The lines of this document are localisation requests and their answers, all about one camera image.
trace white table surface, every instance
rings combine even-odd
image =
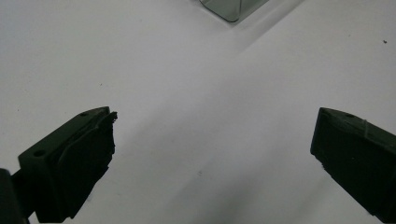
[[[395,12],[271,0],[235,25],[198,0],[0,1],[1,167],[109,105],[116,154],[65,223],[380,223],[309,148],[321,106],[396,133]]]

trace metal object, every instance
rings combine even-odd
[[[396,136],[365,119],[321,108],[311,153],[371,215],[396,222]]]
[[[229,22],[244,19],[268,0],[200,0],[210,11]]]

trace white surface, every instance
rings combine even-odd
[[[1,167],[109,105],[117,153],[65,223],[380,223],[309,148],[321,106],[396,133],[395,11],[271,0],[231,25],[198,0],[0,1]]]

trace white backdrop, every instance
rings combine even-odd
[[[380,223],[309,148],[321,106],[396,133],[395,12],[270,0],[230,24],[198,0],[0,1],[0,165],[109,105],[116,154],[65,223]]]

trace black plastic part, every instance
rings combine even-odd
[[[73,218],[103,176],[114,153],[113,122],[108,107],[83,112],[19,156],[22,211],[35,210],[40,222]]]
[[[28,182],[28,178],[24,176],[21,170],[12,176],[12,183],[20,204],[21,213],[24,217],[29,217],[35,211],[33,202],[35,193],[32,191],[32,183]]]
[[[365,119],[321,108],[311,153],[371,215],[396,222],[396,136]]]
[[[13,188],[11,176],[7,170],[0,169],[0,223],[27,223],[18,205],[17,196]]]

